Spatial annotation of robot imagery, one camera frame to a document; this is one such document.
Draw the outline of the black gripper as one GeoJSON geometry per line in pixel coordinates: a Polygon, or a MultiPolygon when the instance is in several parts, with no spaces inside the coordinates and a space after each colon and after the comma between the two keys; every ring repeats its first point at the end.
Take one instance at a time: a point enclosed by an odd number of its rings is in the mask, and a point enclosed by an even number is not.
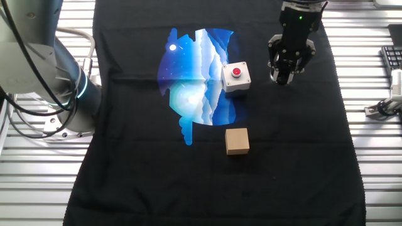
{"type": "Polygon", "coordinates": [[[277,84],[285,80],[277,66],[278,60],[288,60],[290,74],[287,83],[295,75],[305,71],[306,65],[316,54],[314,42],[308,37],[316,32],[325,9],[325,1],[283,1],[280,13],[282,35],[274,35],[268,41],[270,75],[277,84]]]}

